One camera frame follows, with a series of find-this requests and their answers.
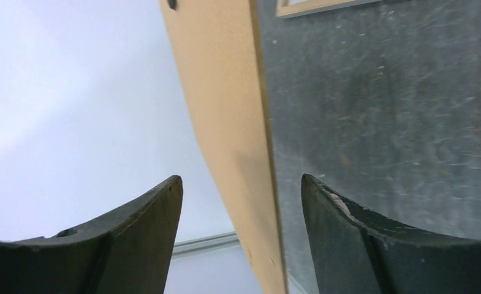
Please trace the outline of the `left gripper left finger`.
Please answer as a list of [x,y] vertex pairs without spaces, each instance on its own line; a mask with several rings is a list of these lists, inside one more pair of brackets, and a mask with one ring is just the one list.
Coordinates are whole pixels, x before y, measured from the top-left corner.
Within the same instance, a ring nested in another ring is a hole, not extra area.
[[163,293],[182,202],[173,175],[50,238],[0,241],[0,293]]

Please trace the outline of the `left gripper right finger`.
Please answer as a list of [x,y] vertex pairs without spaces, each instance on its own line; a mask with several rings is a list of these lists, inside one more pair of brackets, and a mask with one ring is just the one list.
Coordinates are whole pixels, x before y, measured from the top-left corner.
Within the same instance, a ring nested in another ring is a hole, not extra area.
[[321,293],[481,293],[481,239],[429,232],[301,179]]

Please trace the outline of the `brown cardboard backing board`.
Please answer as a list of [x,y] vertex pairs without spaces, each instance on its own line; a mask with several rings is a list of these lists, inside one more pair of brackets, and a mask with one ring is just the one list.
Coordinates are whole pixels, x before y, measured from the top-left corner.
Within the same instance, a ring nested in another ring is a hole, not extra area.
[[195,137],[264,293],[287,293],[255,1],[161,1]]

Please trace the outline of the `white wooden picture frame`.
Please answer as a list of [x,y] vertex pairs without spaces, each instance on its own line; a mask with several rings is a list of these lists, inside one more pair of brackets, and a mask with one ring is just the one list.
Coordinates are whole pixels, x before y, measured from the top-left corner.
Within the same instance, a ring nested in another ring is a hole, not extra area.
[[276,16],[291,18],[377,2],[378,0],[277,0]]

